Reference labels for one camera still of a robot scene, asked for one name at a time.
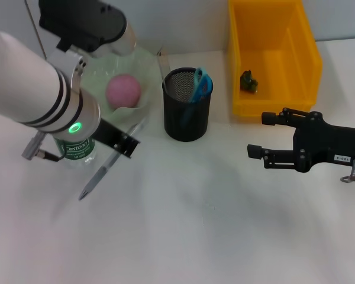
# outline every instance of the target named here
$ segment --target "black mesh pen holder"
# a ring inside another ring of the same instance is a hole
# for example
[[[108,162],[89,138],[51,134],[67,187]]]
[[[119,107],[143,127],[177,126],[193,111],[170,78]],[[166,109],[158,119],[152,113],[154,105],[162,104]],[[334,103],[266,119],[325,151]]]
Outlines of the black mesh pen holder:
[[[167,90],[162,84],[164,129],[172,138],[182,142],[197,140],[208,127],[212,90],[199,101],[190,102],[195,88],[195,71],[189,67],[175,69],[164,79]]]

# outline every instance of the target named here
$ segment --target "water bottle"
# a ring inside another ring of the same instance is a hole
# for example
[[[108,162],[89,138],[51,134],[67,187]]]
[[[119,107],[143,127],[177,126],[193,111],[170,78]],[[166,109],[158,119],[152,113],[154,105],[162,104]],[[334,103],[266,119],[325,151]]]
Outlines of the water bottle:
[[[67,142],[55,138],[59,152],[72,167],[84,167],[96,157],[95,140],[88,138],[80,142]]]

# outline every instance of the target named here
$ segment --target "small green toy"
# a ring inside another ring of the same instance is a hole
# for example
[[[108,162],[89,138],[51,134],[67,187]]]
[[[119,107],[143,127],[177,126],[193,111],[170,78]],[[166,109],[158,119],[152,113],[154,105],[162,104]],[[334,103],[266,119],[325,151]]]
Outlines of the small green toy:
[[[258,82],[253,79],[253,75],[251,74],[251,70],[243,72],[241,76],[241,90],[256,93],[257,92]]]

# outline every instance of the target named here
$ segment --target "yellow plastic box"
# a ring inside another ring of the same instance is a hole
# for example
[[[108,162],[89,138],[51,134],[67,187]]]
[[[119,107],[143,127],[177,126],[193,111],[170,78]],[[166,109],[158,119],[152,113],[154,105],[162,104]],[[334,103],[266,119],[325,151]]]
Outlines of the yellow plastic box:
[[[229,0],[233,113],[249,121],[263,111],[309,111],[317,99],[322,61],[300,0]],[[256,93],[240,90],[251,70]]]

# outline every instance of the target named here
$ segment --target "pink ball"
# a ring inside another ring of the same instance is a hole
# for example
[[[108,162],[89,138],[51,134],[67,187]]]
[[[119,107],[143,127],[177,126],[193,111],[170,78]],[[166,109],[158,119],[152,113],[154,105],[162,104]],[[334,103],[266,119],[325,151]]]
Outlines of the pink ball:
[[[141,97],[141,85],[128,74],[114,76],[106,89],[106,98],[113,108],[133,108]]]

